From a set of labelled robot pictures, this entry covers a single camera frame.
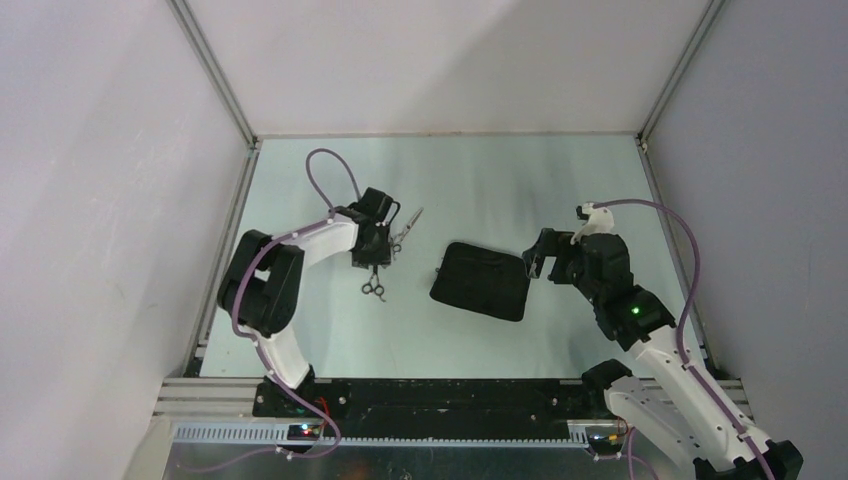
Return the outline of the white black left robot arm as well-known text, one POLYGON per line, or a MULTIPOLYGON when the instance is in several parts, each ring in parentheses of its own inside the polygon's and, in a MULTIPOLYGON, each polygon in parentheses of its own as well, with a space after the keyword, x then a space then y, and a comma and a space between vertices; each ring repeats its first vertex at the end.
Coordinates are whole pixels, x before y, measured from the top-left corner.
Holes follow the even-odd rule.
MULTIPOLYGON (((291 322, 297 309, 303 272, 348 253, 355 268, 369 271, 364 295, 384 297, 381 269, 390 266, 421 214, 415 212, 398 233, 391 226, 398 201, 375 188, 347 206, 333 206, 326 218, 278 237, 249 230, 239 240, 221 281, 216 303, 231 319, 234 333, 249 339, 266 370, 280 386, 278 404, 292 416, 304 416, 316 403, 307 383, 312 365, 298 345, 291 322)), ((430 288, 432 300, 498 320, 524 317, 530 282, 539 274, 536 260, 452 242, 442 256, 430 288)))

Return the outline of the black zippered tool case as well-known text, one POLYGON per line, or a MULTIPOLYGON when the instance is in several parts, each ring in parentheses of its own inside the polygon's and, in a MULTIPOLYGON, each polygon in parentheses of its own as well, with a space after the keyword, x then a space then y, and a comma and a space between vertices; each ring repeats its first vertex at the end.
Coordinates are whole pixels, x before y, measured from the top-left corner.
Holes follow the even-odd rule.
POLYGON ((495 319, 524 319, 530 288, 523 260, 464 242, 450 243, 430 288, 432 300, 495 319))

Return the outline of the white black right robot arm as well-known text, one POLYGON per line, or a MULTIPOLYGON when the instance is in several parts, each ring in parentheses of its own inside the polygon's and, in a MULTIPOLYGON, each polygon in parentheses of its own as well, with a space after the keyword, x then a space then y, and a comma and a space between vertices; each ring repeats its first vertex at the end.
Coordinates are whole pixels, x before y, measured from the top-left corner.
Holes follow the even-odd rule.
POLYGON ((554 261, 549 281, 574 286, 604 336, 646 368, 668 398, 657 398, 621 362, 608 360, 582 376, 588 414, 626 421, 697 479, 798 478, 800 451, 760 429, 679 339, 669 310, 635 283, 620 236, 546 228, 522 254, 528 277, 539 278, 548 258, 554 261))

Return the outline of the silver hair scissors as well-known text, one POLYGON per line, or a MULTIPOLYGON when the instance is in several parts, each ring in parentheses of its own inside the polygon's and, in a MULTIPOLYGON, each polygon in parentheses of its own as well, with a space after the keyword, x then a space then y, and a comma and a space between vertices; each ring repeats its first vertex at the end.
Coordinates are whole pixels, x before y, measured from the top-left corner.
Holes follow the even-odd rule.
POLYGON ((392 257, 395 257, 397 254, 399 254, 402 251, 403 241, 409 235, 411 230, 414 228, 415 224, 418 222, 419 218, 421 217, 423 211, 424 211, 423 207, 419 208, 411 216, 411 218, 405 223, 403 228, 398 233, 396 233, 395 235, 393 235, 390 238, 390 246, 391 246, 392 257))

